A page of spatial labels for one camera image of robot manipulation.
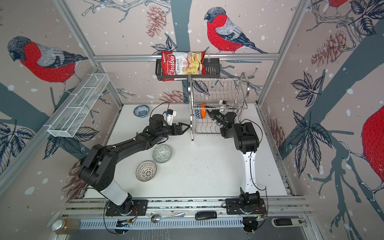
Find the orange plastic bowl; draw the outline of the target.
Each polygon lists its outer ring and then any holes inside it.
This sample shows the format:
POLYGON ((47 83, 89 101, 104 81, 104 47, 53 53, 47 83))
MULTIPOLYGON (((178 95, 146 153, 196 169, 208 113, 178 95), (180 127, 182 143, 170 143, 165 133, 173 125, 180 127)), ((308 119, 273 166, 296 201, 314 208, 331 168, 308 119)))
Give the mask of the orange plastic bowl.
POLYGON ((206 104, 204 103, 204 104, 202 104, 201 106, 200 106, 200 113, 201 113, 201 118, 202 119, 205 119, 206 118, 206 104))

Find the blue triangle pattern bowl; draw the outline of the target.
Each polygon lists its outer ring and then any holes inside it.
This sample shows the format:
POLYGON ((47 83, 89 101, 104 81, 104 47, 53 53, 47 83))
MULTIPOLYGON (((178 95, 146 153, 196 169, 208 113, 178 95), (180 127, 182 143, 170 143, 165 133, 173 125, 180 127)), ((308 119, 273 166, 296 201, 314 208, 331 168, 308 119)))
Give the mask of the blue triangle pattern bowl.
POLYGON ((161 138, 159 138, 157 144, 162 144, 162 143, 166 142, 168 140, 168 138, 169 137, 161 137, 161 138))

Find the stainless steel dish rack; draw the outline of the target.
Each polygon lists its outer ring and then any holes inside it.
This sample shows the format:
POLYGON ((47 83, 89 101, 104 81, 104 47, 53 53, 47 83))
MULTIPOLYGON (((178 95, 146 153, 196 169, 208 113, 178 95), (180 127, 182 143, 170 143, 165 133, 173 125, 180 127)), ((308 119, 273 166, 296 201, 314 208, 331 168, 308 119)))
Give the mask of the stainless steel dish rack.
POLYGON ((235 112, 236 123, 241 121, 244 110, 248 108, 250 82, 245 73, 234 78, 192 78, 188 75, 188 94, 191 114, 191 139, 196 135, 219 135, 220 126, 207 114, 207 110, 235 112), (225 100, 228 107, 220 108, 219 101, 225 100), (196 119, 195 109, 206 104, 206 118, 196 119))

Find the red patterned bowl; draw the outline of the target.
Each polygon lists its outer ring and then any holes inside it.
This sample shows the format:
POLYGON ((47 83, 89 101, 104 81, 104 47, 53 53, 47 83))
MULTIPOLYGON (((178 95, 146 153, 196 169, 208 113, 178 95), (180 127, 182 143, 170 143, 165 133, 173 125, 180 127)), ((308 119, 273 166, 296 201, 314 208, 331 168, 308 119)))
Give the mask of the red patterned bowl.
POLYGON ((202 114, 200 109, 195 109, 196 119, 202 119, 202 114))

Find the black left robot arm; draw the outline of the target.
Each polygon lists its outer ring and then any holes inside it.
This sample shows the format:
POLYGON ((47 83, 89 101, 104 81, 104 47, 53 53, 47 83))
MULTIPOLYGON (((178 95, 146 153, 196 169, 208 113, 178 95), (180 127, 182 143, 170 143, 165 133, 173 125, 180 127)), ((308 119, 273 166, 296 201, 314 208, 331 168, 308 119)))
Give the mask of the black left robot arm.
POLYGON ((138 152, 151 149, 160 138, 183 135, 190 128, 184 123, 169 124, 163 115, 155 114, 150 117, 149 125, 135 137, 115 145, 93 146, 81 162, 78 176, 127 215, 134 203, 132 196, 115 180, 116 165, 138 152))

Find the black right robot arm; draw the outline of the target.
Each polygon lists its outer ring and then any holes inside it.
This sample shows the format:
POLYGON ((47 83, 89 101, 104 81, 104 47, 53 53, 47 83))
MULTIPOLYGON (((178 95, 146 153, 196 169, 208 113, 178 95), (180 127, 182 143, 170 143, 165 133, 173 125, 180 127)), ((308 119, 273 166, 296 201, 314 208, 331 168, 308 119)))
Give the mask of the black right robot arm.
POLYGON ((234 140, 235 147, 242 153, 244 160, 244 182, 240 187, 238 198, 225 200, 227 214, 258 214, 267 216, 268 208, 260 197, 260 192, 267 189, 260 189, 256 184, 256 152, 261 141, 254 129, 253 123, 236 123, 237 114, 235 112, 224 114, 220 110, 207 110, 207 114, 221 127, 220 132, 223 138, 232 138, 234 140))

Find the blue floral white bowl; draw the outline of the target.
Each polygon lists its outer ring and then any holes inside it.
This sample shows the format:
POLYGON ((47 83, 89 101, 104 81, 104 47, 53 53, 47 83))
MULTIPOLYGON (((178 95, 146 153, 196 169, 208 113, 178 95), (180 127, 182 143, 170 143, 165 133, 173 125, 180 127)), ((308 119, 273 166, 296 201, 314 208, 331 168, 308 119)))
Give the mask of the blue floral white bowl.
POLYGON ((135 107, 134 116, 138 118, 144 118, 149 114, 150 108, 147 105, 140 105, 135 107))

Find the brown white patterned bowl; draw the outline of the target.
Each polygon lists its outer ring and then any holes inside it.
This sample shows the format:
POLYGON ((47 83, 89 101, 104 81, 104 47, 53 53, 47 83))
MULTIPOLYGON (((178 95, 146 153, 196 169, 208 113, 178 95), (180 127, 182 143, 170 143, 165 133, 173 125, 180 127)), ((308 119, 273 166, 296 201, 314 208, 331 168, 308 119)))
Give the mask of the brown white patterned bowl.
POLYGON ((155 162, 145 161, 139 164, 136 169, 136 178, 140 182, 147 182, 151 180, 157 173, 157 166, 155 162))

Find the red cassava chips bag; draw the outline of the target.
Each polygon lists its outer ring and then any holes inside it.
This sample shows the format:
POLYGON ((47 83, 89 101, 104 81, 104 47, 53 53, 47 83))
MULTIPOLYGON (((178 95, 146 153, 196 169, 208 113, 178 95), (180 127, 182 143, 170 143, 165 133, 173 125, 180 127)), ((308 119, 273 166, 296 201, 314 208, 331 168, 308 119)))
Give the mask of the red cassava chips bag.
POLYGON ((174 81, 181 75, 205 75, 205 53, 161 51, 161 75, 167 76, 162 81, 174 81))

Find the black remote device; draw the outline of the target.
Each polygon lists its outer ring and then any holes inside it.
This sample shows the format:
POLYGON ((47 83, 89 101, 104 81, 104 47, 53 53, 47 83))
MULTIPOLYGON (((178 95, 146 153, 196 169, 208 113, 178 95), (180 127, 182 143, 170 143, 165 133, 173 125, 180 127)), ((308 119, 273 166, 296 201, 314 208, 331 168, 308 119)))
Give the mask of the black remote device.
POLYGON ((195 214, 196 221, 205 221, 216 219, 218 217, 217 212, 215 211, 200 211, 195 214))

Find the metal spoon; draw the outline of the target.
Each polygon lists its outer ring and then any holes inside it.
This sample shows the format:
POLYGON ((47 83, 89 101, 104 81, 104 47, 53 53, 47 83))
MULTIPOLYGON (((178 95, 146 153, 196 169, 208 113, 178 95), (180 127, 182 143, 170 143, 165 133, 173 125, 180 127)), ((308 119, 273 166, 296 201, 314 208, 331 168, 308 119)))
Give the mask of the metal spoon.
POLYGON ((151 217, 151 223, 153 224, 156 224, 158 222, 160 222, 162 219, 168 219, 168 218, 182 218, 185 216, 185 213, 178 213, 178 214, 174 214, 174 215, 169 215, 169 216, 161 216, 160 214, 154 214, 152 217, 151 217))

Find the glass jar with silver lid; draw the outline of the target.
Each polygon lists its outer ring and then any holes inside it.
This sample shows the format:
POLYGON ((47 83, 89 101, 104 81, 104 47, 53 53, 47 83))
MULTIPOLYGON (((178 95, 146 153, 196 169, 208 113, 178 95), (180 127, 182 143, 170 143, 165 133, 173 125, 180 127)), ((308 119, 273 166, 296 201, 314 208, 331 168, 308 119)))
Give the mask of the glass jar with silver lid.
POLYGON ((81 221, 74 218, 64 218, 56 220, 51 228, 56 235, 72 235, 79 231, 81 221))

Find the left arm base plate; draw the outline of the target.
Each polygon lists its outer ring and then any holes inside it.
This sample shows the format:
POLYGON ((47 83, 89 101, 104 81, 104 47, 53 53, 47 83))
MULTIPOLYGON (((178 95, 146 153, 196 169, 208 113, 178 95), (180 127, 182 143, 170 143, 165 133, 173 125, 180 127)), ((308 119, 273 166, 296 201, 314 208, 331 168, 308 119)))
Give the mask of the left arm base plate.
POLYGON ((145 216, 148 207, 148 200, 127 200, 118 206, 108 201, 105 215, 107 217, 145 216))

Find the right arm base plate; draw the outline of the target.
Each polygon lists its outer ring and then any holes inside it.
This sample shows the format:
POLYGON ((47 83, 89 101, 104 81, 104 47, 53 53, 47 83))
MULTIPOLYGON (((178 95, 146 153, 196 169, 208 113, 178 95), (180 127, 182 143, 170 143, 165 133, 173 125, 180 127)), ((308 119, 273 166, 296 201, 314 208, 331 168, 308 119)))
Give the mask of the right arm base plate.
POLYGON ((240 203, 239 199, 226 199, 227 215, 266 215, 267 204, 264 199, 260 199, 259 204, 240 203))

